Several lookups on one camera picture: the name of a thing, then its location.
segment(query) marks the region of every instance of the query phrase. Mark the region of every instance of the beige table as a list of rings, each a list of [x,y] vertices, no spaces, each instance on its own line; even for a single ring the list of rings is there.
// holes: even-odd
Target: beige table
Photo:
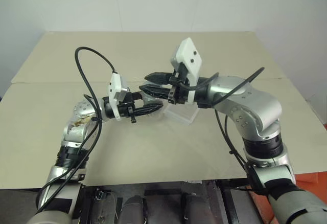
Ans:
[[[0,103],[0,187],[37,188],[44,183],[63,128],[87,92],[74,64],[76,47],[104,53],[135,91],[146,74],[172,70],[169,57],[189,35],[203,59],[202,76],[220,71],[246,77],[265,66],[253,85],[282,103],[283,140],[295,173],[327,170],[325,130],[254,33],[47,33]],[[106,96],[108,67],[88,53],[81,59],[97,95]],[[242,151],[232,123],[229,130]],[[87,185],[245,176],[228,154],[211,109],[202,109],[190,126],[160,116],[140,117],[136,124],[108,121],[87,169]]]

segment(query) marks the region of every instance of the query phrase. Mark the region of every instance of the white plastic bracket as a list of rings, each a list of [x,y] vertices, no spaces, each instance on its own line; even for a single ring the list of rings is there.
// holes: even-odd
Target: white plastic bracket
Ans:
[[[122,118],[119,114],[117,105],[122,102],[129,91],[126,80],[118,73],[112,73],[109,84],[109,104],[113,111],[116,120],[120,121]]]
[[[183,63],[189,72],[186,77],[189,80],[190,86],[198,84],[202,59],[190,37],[181,42],[170,62],[176,71],[178,71],[179,64]],[[194,96],[195,91],[189,91],[187,104],[194,103]]]

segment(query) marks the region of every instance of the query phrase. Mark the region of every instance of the white wall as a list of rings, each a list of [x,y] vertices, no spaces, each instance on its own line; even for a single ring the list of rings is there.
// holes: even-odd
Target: white wall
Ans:
[[[327,0],[0,0],[0,12],[0,96],[44,31],[257,31],[306,99],[327,93]]]

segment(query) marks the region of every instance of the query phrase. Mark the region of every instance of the gray floor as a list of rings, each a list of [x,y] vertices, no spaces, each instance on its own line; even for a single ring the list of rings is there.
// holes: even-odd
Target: gray floor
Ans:
[[[216,195],[207,194],[208,188],[216,192]],[[107,186],[103,189],[111,190],[112,195],[105,200],[95,202],[92,210],[92,224],[114,223],[115,206],[117,198],[122,198],[123,203],[131,196],[140,195],[148,202],[148,223],[161,224],[181,223],[180,194],[148,195],[145,191],[153,189],[180,189],[182,192],[196,193],[210,204],[212,212],[216,216],[217,223],[228,224],[220,190],[214,185],[177,183],[133,184]],[[36,193],[21,190],[0,190],[0,220],[1,224],[23,224],[33,216]],[[235,208],[240,224],[260,224],[256,209],[247,192],[232,190]]]

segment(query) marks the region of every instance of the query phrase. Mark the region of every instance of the transparent plastic container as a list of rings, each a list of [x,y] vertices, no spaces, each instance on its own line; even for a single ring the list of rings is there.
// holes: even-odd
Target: transparent plastic container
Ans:
[[[163,111],[163,114],[182,124],[190,125],[194,121],[199,110],[197,104],[168,104],[166,109]]]

